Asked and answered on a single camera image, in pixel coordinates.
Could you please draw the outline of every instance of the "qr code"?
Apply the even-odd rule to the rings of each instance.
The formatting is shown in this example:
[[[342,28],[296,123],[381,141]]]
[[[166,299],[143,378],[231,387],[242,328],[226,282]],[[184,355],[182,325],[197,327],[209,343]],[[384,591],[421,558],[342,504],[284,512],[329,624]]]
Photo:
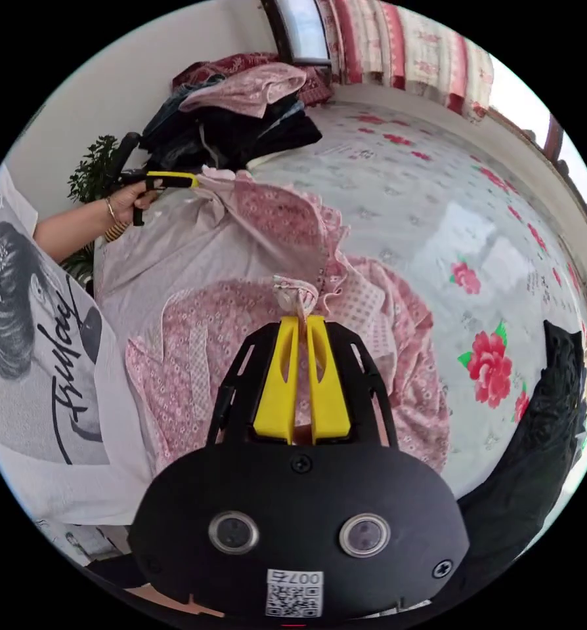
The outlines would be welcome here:
[[[270,570],[265,614],[268,617],[320,617],[322,590],[323,579],[319,572]]]

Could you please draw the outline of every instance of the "gold bangle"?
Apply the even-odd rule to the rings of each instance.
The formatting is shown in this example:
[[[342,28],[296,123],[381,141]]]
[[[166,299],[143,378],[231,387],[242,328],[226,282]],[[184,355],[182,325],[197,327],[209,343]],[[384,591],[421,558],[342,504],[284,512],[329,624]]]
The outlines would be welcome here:
[[[116,220],[116,215],[114,214],[114,208],[112,207],[112,204],[110,203],[109,197],[105,197],[105,203],[108,204],[108,212],[110,213],[110,216],[112,217],[112,220],[114,221],[114,223],[116,223],[116,225],[120,225],[120,223]]]

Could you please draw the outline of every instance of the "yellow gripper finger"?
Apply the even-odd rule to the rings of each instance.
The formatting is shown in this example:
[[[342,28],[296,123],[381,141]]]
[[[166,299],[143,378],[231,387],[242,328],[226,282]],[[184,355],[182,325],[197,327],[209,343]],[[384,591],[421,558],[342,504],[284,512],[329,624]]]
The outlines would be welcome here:
[[[298,318],[283,317],[254,419],[258,436],[293,442],[297,384]]]
[[[323,317],[309,316],[307,345],[313,444],[318,440],[346,438],[351,422]],[[320,379],[318,364],[322,368]]]
[[[180,171],[147,171],[147,177],[179,177],[182,179],[190,179],[190,187],[195,188],[199,185],[197,176],[193,173],[182,173]]]

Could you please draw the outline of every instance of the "window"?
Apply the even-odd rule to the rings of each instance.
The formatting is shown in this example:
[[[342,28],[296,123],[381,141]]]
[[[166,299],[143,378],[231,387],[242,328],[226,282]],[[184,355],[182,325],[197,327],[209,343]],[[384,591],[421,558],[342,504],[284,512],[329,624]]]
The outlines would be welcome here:
[[[539,147],[545,147],[550,111],[545,103],[499,59],[492,60],[490,105],[520,129],[533,131]]]
[[[569,178],[587,205],[587,167],[567,133],[563,133],[563,146],[558,159],[564,159],[569,168]]]
[[[277,44],[287,44],[283,59],[330,65],[324,25],[315,0],[262,0]]]

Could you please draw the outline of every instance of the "camera lens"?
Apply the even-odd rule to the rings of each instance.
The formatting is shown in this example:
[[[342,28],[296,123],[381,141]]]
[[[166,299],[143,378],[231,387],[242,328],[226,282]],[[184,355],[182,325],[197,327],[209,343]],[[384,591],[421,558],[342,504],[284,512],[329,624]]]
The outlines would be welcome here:
[[[375,514],[358,514],[343,525],[339,533],[339,544],[355,558],[369,558],[378,554],[387,545],[390,527]]]
[[[218,550],[240,555],[255,547],[259,540],[259,530],[248,515],[223,512],[210,522],[208,536]]]

